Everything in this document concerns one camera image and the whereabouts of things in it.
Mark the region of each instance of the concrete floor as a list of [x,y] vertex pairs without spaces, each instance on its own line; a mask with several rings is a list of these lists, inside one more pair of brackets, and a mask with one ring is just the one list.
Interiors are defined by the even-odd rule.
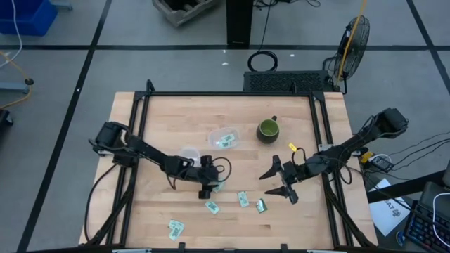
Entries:
[[[358,13],[360,1],[321,2],[320,8],[312,8],[306,1],[273,7],[265,44],[338,45],[345,25]],[[82,82],[79,76],[88,45],[93,41],[105,4],[109,3],[110,0],[72,1],[74,10],[60,12],[45,37],[23,38],[24,44],[43,46],[31,46],[17,59],[35,85],[31,99],[10,108],[15,125],[1,137],[0,252],[18,248],[58,135],[61,130],[64,132],[63,120],[77,84],[83,87],[28,250],[77,245],[86,197],[98,161],[87,139],[95,136],[108,119],[115,92],[141,90],[147,79],[153,80],[158,91],[242,90],[243,73],[248,70],[246,62],[254,51],[156,50],[158,47],[148,51],[97,50]],[[386,51],[369,48],[349,81],[345,102],[353,131],[369,115],[387,106],[398,108],[410,120],[403,136],[371,144],[370,148],[377,153],[392,153],[449,129],[449,90],[430,52],[439,50],[438,57],[445,67],[450,67],[450,52],[446,51],[450,48],[446,25],[450,22],[446,11],[450,2],[434,0],[430,4],[415,0],[413,3],[432,43],[447,47],[435,48],[425,43],[404,0],[369,0],[364,13],[371,21],[369,45],[422,46],[412,51],[402,47],[386,47]],[[260,43],[265,17],[265,9],[255,9],[254,45]],[[112,0],[98,45],[224,45],[225,19],[222,3],[201,18],[175,29],[149,0]],[[15,36],[0,35],[2,51],[12,51],[8,48],[17,43]],[[64,45],[85,47],[61,47]],[[279,70],[317,70],[322,60],[335,52],[285,49],[274,53],[279,59]],[[257,69],[271,64],[266,58],[254,61]],[[1,81],[21,79],[10,66],[0,69]],[[18,96],[1,92],[0,104]],[[442,170],[449,161],[449,152],[450,146],[444,145],[392,174],[413,179]],[[397,155],[393,160],[398,161],[404,155]],[[391,183],[399,182],[388,179]]]

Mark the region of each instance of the wooden tabletop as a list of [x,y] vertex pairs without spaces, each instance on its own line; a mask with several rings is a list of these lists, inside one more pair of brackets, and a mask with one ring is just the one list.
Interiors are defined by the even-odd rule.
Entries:
[[[133,95],[116,93],[111,121],[128,124]],[[341,143],[352,136],[342,94],[326,93],[326,104],[334,141]],[[318,103],[317,108],[321,123]],[[256,128],[273,115],[278,117],[280,135],[275,143],[264,145],[256,138]],[[223,127],[239,131],[238,147],[215,150],[209,145],[209,132]],[[323,126],[321,131],[325,140]],[[296,205],[283,197],[264,194],[265,190],[281,186],[280,176],[258,180],[270,168],[273,155],[279,155],[282,162],[290,160],[289,143],[304,148],[307,157],[317,151],[308,98],[155,96],[150,98],[143,139],[169,155],[176,155],[184,146],[193,146],[201,155],[227,157],[233,171],[222,190],[212,193],[209,201],[220,208],[218,214],[212,214],[205,207],[206,201],[198,199],[200,184],[177,181],[178,190],[172,190],[159,167],[141,159],[127,247],[173,248],[185,242],[188,248],[279,249],[281,243],[288,244],[289,249],[333,248],[320,176],[293,186],[299,197]],[[111,166],[111,160],[111,156],[100,158],[96,179]],[[302,163],[300,155],[296,162]],[[354,158],[348,165],[358,168]],[[90,236],[111,211],[118,172],[116,169],[105,177],[93,194],[88,222]],[[344,184],[343,188],[350,216],[367,238],[377,244],[362,177],[353,173],[353,183]],[[243,190],[247,191],[249,207],[239,205],[237,193]],[[261,197],[268,211],[259,214],[255,205]],[[340,242],[344,245],[341,220],[339,215],[336,217]],[[170,219],[185,224],[176,242],[168,236]],[[118,219],[115,242],[121,224],[122,217]]]

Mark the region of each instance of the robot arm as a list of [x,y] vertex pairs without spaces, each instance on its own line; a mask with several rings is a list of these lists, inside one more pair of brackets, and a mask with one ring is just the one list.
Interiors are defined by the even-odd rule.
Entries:
[[341,145],[314,154],[304,164],[297,165],[293,161],[281,164],[278,155],[274,155],[272,168],[259,179],[267,179],[275,176],[278,172],[281,175],[283,186],[268,190],[265,193],[289,197],[291,203],[295,204],[298,201],[298,196],[292,189],[292,184],[310,179],[321,173],[339,170],[343,164],[347,163],[355,150],[377,138],[396,138],[404,133],[408,127],[408,120],[397,109],[392,108],[383,110],[369,120],[370,124],[362,128],[349,140]]
[[130,167],[138,158],[145,158],[157,164],[166,175],[183,181],[202,184],[200,199],[209,199],[212,189],[211,182],[217,182],[219,172],[212,163],[210,155],[200,158],[201,167],[194,167],[194,161],[176,155],[166,155],[138,136],[133,135],[127,126],[117,122],[106,122],[95,140],[89,140],[96,153],[106,150],[114,154],[113,162]]

